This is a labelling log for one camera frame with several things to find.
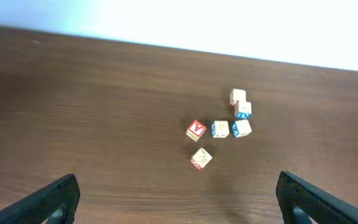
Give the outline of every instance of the blue-printed block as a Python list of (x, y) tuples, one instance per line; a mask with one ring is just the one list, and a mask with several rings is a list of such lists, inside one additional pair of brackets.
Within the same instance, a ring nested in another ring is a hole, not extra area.
[(252, 115), (252, 105), (247, 101), (238, 101), (234, 112), (237, 119), (249, 119)]
[(211, 125), (212, 138), (226, 138), (230, 134), (228, 121), (213, 121)]
[(235, 138), (247, 136), (252, 132), (251, 126), (246, 119), (235, 121), (231, 128)]

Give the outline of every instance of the wood grain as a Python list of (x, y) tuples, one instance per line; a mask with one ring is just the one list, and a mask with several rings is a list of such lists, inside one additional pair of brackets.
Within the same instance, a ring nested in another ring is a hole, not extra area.
[[(192, 142), (231, 88), (253, 133)], [(358, 207), (358, 72), (0, 28), (0, 209), (74, 173), (76, 223), (282, 223), (281, 170)]]

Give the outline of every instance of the red-printed block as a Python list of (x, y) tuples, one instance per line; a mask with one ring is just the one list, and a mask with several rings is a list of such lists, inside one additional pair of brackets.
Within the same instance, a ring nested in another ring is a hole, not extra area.
[(197, 169), (202, 170), (212, 159), (212, 156), (203, 149), (199, 148), (197, 152), (191, 157), (190, 162), (197, 167)]
[(186, 130), (186, 135), (192, 140), (198, 141), (199, 138), (205, 133), (206, 126), (201, 124), (199, 121), (194, 120), (189, 128)]

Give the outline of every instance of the cube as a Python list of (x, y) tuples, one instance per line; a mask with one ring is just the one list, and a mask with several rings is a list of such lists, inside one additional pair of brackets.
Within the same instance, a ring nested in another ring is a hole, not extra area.
[(202, 170), (207, 163), (209, 163), (212, 159), (212, 156), (203, 149), (202, 147), (198, 149), (198, 151), (191, 157), (190, 162), (197, 167), (197, 169)]
[(237, 119), (249, 119), (252, 115), (251, 102), (238, 101), (234, 107), (234, 116)]
[(229, 134), (228, 121), (214, 121), (211, 125), (212, 138), (226, 138)]
[(206, 131), (206, 126), (201, 124), (199, 121), (194, 120), (186, 131), (186, 135), (194, 141), (198, 141), (199, 138)]
[(235, 138), (247, 136), (252, 132), (251, 125), (246, 119), (235, 121), (231, 128)]
[(247, 100), (247, 93), (245, 90), (232, 89), (230, 92), (230, 105), (234, 106), (239, 100)]

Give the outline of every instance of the stack of blocks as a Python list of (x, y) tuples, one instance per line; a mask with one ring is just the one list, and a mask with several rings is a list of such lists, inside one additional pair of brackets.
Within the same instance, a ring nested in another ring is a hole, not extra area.
[(245, 90), (233, 89), (230, 93), (230, 105), (234, 106), (234, 116), (236, 119), (232, 125), (232, 131), (235, 138), (247, 136), (252, 132), (248, 119), (252, 115), (251, 102), (247, 101)]
[[(235, 138), (247, 136), (252, 132), (248, 119), (252, 115), (251, 103), (247, 101), (247, 93), (245, 90), (233, 89), (230, 92), (230, 105), (234, 106), (234, 116), (237, 121), (233, 122), (232, 132)], [(186, 130), (186, 135), (194, 141), (198, 141), (205, 133), (206, 126), (199, 121), (194, 120)], [(228, 121), (213, 121), (211, 125), (212, 138), (226, 138), (230, 134)], [(203, 169), (212, 159), (212, 156), (204, 149), (199, 148), (191, 157), (190, 162), (197, 167)]]

